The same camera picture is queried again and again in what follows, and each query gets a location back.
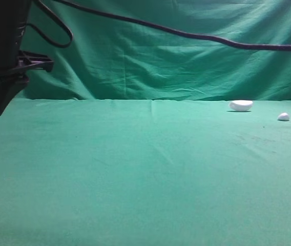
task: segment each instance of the small white stone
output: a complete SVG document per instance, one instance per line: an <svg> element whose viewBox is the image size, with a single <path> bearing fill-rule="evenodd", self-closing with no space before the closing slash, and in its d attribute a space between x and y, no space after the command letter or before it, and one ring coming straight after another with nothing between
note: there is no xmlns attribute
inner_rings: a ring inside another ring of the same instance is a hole
<svg viewBox="0 0 291 246"><path fill-rule="evenodd" d="M289 121L290 116L287 113L282 113L279 115L278 120L280 121Z"/></svg>
<svg viewBox="0 0 291 246"><path fill-rule="evenodd" d="M234 100L230 102L229 107L235 111L245 112L253 106L253 101L248 100Z"/></svg>

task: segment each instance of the white object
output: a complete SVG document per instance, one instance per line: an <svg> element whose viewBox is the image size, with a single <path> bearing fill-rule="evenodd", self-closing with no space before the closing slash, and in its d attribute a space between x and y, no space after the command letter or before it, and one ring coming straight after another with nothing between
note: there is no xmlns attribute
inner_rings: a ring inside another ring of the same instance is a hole
<svg viewBox="0 0 291 246"><path fill-rule="evenodd" d="M235 111L245 112L253 106L253 101L235 100L230 102L229 107Z"/></svg>
<svg viewBox="0 0 291 246"><path fill-rule="evenodd" d="M290 120L290 116L287 113L282 113L282 114L279 115L278 120L289 121Z"/></svg>

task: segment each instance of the white foam piece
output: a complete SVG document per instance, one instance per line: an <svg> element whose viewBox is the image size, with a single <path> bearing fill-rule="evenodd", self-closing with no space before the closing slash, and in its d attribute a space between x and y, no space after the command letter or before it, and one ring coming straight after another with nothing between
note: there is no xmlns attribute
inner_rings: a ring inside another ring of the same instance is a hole
<svg viewBox="0 0 291 246"><path fill-rule="evenodd" d="M245 112L253 106L253 101L248 100L234 100L230 102L229 107L235 111Z"/></svg>
<svg viewBox="0 0 291 246"><path fill-rule="evenodd" d="M287 113L282 113L278 116L278 120L280 121L289 121L290 116Z"/></svg>

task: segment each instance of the white rock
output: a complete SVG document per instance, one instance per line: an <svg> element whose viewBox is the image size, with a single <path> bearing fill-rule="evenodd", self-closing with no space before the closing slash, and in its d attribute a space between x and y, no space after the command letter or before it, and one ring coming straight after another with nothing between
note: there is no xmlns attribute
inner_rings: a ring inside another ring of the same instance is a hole
<svg viewBox="0 0 291 246"><path fill-rule="evenodd" d="M229 107L235 111L245 112L253 106L253 101L248 100L235 100L230 102Z"/></svg>
<svg viewBox="0 0 291 246"><path fill-rule="evenodd" d="M282 114L279 115L278 120L289 121L290 120L290 116L287 113L282 113Z"/></svg>

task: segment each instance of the white blurry object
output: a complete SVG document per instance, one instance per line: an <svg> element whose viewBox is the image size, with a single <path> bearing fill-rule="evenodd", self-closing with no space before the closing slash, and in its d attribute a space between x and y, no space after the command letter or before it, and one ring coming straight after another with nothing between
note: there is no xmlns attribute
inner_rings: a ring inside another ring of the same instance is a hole
<svg viewBox="0 0 291 246"><path fill-rule="evenodd" d="M280 121L289 121L290 116L287 113L282 113L279 115L278 120Z"/></svg>
<svg viewBox="0 0 291 246"><path fill-rule="evenodd" d="M245 112L253 106L253 101L235 100L230 102L229 107L235 111Z"/></svg>

